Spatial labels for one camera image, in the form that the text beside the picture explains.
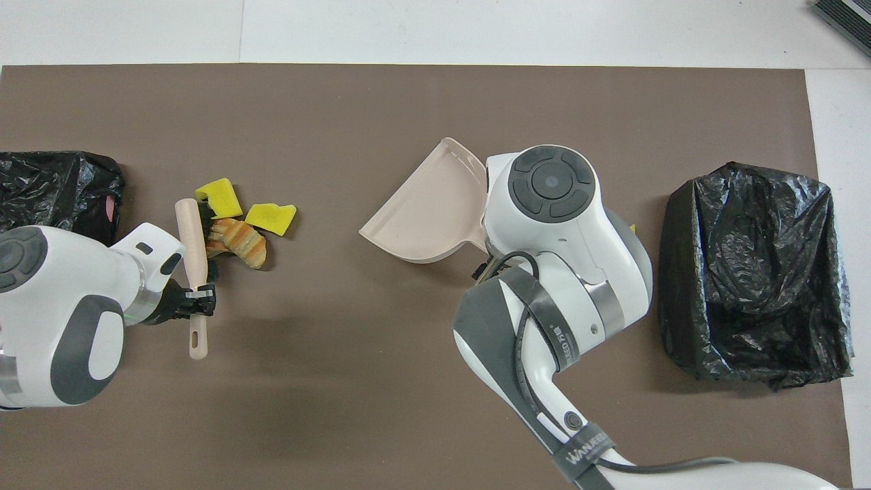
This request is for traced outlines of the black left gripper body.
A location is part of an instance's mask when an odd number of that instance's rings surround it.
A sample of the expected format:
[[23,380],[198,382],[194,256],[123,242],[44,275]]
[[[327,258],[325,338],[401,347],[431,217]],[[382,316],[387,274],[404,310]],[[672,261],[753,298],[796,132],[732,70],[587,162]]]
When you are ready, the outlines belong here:
[[159,325],[159,323],[164,323],[170,319],[174,319],[181,301],[181,286],[178,285],[177,282],[166,283],[155,310],[150,313],[149,317],[146,317],[146,324]]

